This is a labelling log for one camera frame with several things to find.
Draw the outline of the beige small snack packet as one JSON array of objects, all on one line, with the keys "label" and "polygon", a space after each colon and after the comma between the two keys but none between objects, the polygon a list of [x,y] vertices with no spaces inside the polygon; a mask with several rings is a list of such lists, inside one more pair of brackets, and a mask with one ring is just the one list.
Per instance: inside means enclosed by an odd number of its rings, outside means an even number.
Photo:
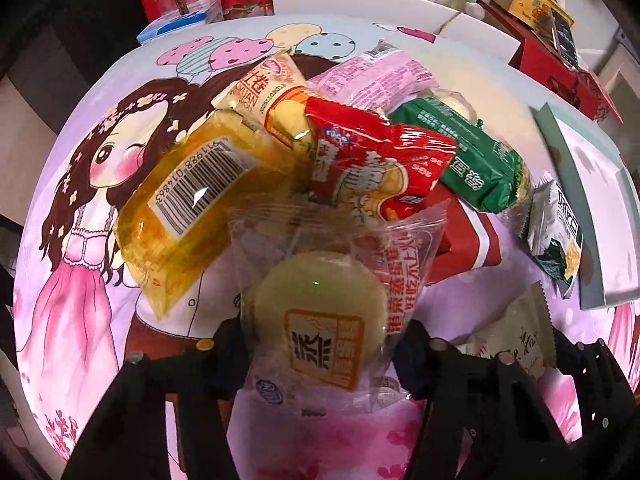
[{"label": "beige small snack packet", "polygon": [[541,282],[530,285],[501,318],[466,338],[457,349],[484,359],[508,352],[534,382],[548,368],[555,368],[553,326]]}]

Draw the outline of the small green white snack packet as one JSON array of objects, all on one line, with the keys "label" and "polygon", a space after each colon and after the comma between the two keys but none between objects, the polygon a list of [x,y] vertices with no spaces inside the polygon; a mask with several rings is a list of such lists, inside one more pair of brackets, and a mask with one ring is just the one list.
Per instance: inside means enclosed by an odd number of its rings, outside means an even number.
[{"label": "small green white snack packet", "polygon": [[582,228],[559,182],[545,172],[534,189],[526,242],[529,253],[569,297],[582,261]]}]

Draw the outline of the clear steamed cake packet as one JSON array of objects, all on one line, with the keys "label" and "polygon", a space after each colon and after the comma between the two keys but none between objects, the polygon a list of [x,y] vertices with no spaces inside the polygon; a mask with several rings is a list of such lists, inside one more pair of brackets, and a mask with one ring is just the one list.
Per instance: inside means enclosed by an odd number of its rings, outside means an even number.
[{"label": "clear steamed cake packet", "polygon": [[232,211],[247,390],[302,416],[398,402],[388,369],[446,223],[445,204],[371,223],[294,200]]}]

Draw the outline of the dark green snack packet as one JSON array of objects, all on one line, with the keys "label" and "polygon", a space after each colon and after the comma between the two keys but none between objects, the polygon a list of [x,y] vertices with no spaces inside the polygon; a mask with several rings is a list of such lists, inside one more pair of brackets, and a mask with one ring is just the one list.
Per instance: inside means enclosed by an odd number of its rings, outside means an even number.
[{"label": "dark green snack packet", "polygon": [[394,124],[413,125],[449,136],[457,153],[440,180],[481,212],[501,214],[525,203],[532,186],[524,159],[436,96],[419,96],[390,113]]}]

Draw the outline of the yellow transparent snack packet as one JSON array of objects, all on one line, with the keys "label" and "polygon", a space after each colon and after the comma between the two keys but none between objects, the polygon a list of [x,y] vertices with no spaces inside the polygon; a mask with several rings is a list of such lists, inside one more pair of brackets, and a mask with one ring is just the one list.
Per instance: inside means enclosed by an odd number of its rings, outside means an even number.
[{"label": "yellow transparent snack packet", "polygon": [[230,210],[259,195],[301,190],[313,158],[306,122],[279,140],[217,110],[160,159],[115,226],[122,260],[158,320],[229,246]]}]

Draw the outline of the red snack packet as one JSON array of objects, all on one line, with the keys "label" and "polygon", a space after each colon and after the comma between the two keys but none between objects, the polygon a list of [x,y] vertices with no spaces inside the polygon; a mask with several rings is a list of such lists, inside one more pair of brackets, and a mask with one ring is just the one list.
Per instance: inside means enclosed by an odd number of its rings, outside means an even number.
[{"label": "red snack packet", "polygon": [[317,140],[309,198],[360,224],[401,220],[426,208],[457,154],[450,136],[334,101],[311,98],[305,114]]}]

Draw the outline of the cream orange egg roll packet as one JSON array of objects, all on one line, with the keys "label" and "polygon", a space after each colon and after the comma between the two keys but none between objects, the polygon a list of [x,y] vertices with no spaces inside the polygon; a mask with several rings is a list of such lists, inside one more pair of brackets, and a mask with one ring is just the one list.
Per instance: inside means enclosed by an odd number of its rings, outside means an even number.
[{"label": "cream orange egg roll packet", "polygon": [[234,110],[290,148],[310,165],[317,141],[306,116],[306,104],[316,94],[288,52],[261,60],[244,76],[232,81],[212,104],[216,110]]}]

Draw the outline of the cartoon printed tablecloth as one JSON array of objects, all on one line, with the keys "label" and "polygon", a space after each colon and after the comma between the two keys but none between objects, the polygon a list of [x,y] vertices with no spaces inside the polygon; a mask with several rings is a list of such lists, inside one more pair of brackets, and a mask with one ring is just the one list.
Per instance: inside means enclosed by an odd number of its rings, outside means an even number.
[{"label": "cartoon printed tablecloth", "polygon": [[[230,250],[157,322],[122,266],[112,229],[119,209],[160,156],[196,128],[210,101],[257,61],[292,48],[311,58],[313,77],[380,40],[405,50],[438,83],[461,92],[485,128],[503,136],[536,176],[553,171],[527,105],[561,105],[505,62],[420,29],[340,16],[243,18],[190,27],[152,40],[117,61],[82,98],[44,165],[25,222],[14,287],[18,369],[35,423],[68,460],[127,351],[155,359],[213,336],[239,305]],[[498,219],[472,216],[471,270],[425,289],[416,318],[436,337],[475,332],[529,284],[554,287]],[[553,323],[572,341],[602,337],[639,393],[639,300],[582,311],[549,298]],[[401,479],[416,442],[422,403],[400,399],[373,414],[298,417],[240,392],[229,431],[242,479]]]}]

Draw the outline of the red white box snack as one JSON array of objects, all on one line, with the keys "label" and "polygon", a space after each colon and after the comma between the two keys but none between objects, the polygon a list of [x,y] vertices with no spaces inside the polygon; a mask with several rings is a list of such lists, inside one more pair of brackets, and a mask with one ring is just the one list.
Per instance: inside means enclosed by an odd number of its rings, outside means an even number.
[{"label": "red white box snack", "polygon": [[501,262],[499,237],[487,214],[477,212],[437,183],[427,205],[447,203],[447,223],[434,258],[427,284]]}]

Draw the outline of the teal rimmed white tray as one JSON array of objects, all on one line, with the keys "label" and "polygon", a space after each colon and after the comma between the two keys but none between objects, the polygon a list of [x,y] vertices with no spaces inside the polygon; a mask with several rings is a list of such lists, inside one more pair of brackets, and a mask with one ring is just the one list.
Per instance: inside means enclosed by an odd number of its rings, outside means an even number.
[{"label": "teal rimmed white tray", "polygon": [[580,307],[617,307],[639,298],[639,199],[620,151],[581,114],[547,103],[534,113],[584,242]]}]

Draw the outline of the pink snack packet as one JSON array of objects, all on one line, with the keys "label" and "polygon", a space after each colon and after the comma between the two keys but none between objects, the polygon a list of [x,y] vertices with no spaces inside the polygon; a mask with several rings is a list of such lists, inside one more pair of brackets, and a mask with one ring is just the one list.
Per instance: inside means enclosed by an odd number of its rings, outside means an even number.
[{"label": "pink snack packet", "polygon": [[438,86],[420,62],[386,41],[314,76],[308,84],[323,99],[383,112]]}]

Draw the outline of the red gift box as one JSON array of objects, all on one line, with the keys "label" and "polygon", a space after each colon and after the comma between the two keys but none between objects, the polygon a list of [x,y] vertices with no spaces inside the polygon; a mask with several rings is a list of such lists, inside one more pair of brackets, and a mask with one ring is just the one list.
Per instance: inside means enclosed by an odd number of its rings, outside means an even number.
[{"label": "red gift box", "polygon": [[591,70],[570,68],[525,24],[493,2],[476,2],[484,9],[488,24],[520,43],[509,62],[512,67],[542,84],[589,119],[603,122],[605,118],[613,118],[623,125],[623,117]]}]

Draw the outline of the smartphone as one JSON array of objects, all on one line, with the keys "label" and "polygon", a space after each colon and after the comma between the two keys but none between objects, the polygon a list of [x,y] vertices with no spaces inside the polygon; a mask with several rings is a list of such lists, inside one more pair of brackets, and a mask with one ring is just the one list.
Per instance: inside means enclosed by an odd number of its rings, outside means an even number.
[{"label": "smartphone", "polygon": [[572,31],[570,30],[570,24],[568,24],[568,21],[563,15],[559,14],[555,10],[551,11],[551,15],[553,20],[552,34],[555,49],[559,52],[560,57],[567,65],[572,66],[574,70],[578,70],[578,55]]}]

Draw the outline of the blue white tissue box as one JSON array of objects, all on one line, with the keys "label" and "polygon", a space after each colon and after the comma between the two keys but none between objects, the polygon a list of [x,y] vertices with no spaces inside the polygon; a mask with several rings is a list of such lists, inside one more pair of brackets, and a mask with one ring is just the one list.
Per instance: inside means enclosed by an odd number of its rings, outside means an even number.
[{"label": "blue white tissue box", "polygon": [[203,11],[189,14],[166,14],[152,21],[142,32],[139,32],[137,42],[139,44],[146,44],[159,36],[168,34],[168,32],[183,29],[204,22],[205,20],[206,13]]}]

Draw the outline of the white cardboard box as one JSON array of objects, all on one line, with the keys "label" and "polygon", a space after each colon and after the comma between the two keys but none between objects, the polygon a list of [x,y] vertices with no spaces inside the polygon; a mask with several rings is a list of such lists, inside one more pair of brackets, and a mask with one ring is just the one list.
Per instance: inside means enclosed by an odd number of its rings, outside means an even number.
[{"label": "white cardboard box", "polygon": [[401,28],[406,32],[451,39],[510,63],[521,43],[483,21],[475,2],[460,10],[431,0],[272,0],[277,14],[334,14]]}]

